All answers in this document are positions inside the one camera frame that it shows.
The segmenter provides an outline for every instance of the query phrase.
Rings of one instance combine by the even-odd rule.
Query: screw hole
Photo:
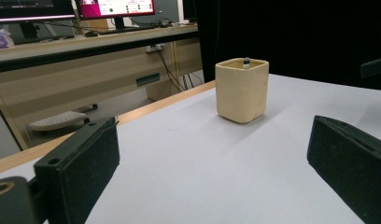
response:
[[[8,192],[14,186],[15,186],[15,184],[13,182],[3,182],[3,183],[0,183],[0,195]]]

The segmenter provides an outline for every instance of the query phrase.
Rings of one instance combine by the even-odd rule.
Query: monitor screen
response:
[[[153,0],[76,0],[76,3],[81,20],[155,14]]]
[[[0,24],[74,18],[71,0],[0,0]]]
[[[194,0],[182,0],[182,10],[184,13],[184,20],[189,20],[190,22],[196,20],[196,9],[194,7]]]

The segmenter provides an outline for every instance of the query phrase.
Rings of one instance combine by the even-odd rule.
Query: computer mouse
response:
[[[98,31],[89,31],[85,34],[86,37],[98,36]]]

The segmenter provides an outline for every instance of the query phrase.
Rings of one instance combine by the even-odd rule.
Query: bright screen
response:
[[[77,0],[82,20],[155,14],[153,0]]]

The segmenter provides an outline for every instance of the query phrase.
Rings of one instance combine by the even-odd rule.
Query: black foam pad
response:
[[[307,159],[357,216],[381,224],[381,140],[315,116]]]
[[[115,119],[83,126],[35,165],[49,223],[84,223],[120,162]]]

